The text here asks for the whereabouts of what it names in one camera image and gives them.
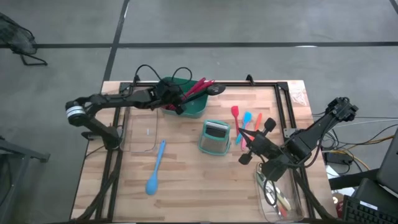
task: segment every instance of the red spatula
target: red spatula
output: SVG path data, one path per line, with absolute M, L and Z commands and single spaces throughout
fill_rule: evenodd
M 239 124 L 238 124 L 239 108 L 238 108 L 238 106 L 232 106 L 231 112 L 232 112 L 232 115 L 235 117 L 236 136 L 238 136 L 239 135 Z

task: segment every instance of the clear plastic container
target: clear plastic container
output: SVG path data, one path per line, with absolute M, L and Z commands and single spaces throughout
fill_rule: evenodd
M 258 192 L 259 199 L 259 209 L 264 214 L 264 217 L 269 222 L 297 222 L 304 218 L 304 213 L 301 206 L 300 197 L 298 195 L 298 190 L 294 183 L 293 175 L 290 169 L 288 169 L 285 174 L 275 182 L 275 186 L 277 187 L 277 192 L 279 194 L 277 209 L 275 207 L 270 206 L 264 197 L 264 192 L 262 187 L 258 184 L 257 181 L 257 173 L 261 173 L 260 162 L 256 166 L 256 170 L 254 171 L 254 180 L 256 185 L 256 191 Z M 271 182 L 268 181 L 267 186 L 270 186 L 270 189 L 273 192 L 273 187 Z M 275 195 L 270 192 L 268 197 L 271 202 Z

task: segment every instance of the chair leg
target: chair leg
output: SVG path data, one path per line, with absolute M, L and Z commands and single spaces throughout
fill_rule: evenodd
M 27 65 L 27 66 L 32 66 L 32 65 L 45 65 L 45 66 L 47 66 L 48 65 L 48 63 L 45 60 L 37 58 L 35 56 L 31 56 L 31 55 L 27 55 L 27 54 L 19 54 L 19 56 L 21 57 L 22 63 L 24 65 Z M 39 61 L 41 61 L 41 63 L 27 63 L 25 58 L 24 58 L 24 56 L 39 60 Z

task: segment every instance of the desk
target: desk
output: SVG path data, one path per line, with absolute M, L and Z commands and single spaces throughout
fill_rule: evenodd
M 313 123 L 313 118 L 304 83 L 297 80 L 288 81 L 288 84 L 297 126 L 306 128 Z M 119 82 L 104 82 L 102 92 L 117 93 L 118 89 Z M 238 162 L 242 154 L 241 146 L 235 146 L 234 143 L 223 157 L 204 154 L 197 148 L 205 119 L 219 119 L 229 123 L 231 140 L 234 142 L 236 130 L 230 109 L 233 105 L 239 106 L 239 122 L 245 108 L 255 118 L 261 112 L 263 123 L 268 117 L 274 118 L 277 126 L 267 137 L 276 144 L 283 143 L 273 88 L 227 87 L 224 93 L 209 97 L 206 112 L 199 119 L 178 118 L 159 112 L 157 142 L 166 139 L 167 145 L 158 172 L 158 191 L 154 196 L 145 193 L 145 184 L 153 171 L 156 152 L 126 152 L 131 145 L 139 147 L 140 144 L 145 144 L 145 133 L 135 132 L 132 138 L 126 138 L 123 147 L 125 152 L 113 221 L 264 222 L 264 216 L 259 212 L 253 176 L 259 158 L 254 157 L 247 166 L 241 165 Z M 152 122 L 145 119 L 145 115 L 153 114 L 150 110 L 131 111 L 130 118 L 136 119 L 135 128 L 145 129 L 146 124 Z M 114 109 L 101 110 L 97 119 L 108 124 L 112 122 L 113 114 Z M 102 144 L 101 140 L 90 142 L 87 153 Z M 105 150 L 101 149 L 85 161 L 71 218 L 82 214 L 99 191 L 105 155 Z M 311 190 L 317 199 L 330 214 L 336 216 L 322 157 L 319 156 L 314 165 L 307 169 L 307 174 Z M 300 196 L 302 208 L 307 214 L 302 192 Z

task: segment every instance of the green bowl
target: green bowl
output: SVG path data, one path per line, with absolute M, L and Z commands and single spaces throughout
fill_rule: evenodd
M 165 77 L 165 80 L 171 80 L 171 77 Z M 185 83 L 186 79 L 183 78 L 174 78 L 174 83 L 176 84 L 182 84 Z M 187 84 L 181 85 L 181 89 L 184 93 L 188 92 L 198 81 L 191 80 Z M 175 111 L 172 110 L 166 110 L 163 108 L 160 108 L 163 113 L 165 114 L 170 114 L 170 115 L 175 115 L 175 116 L 183 116 L 186 118 L 200 118 L 204 113 L 205 113 L 205 108 L 207 104 L 207 98 L 208 95 L 205 94 L 189 103 L 184 104 L 185 106 L 185 111 L 178 115 Z

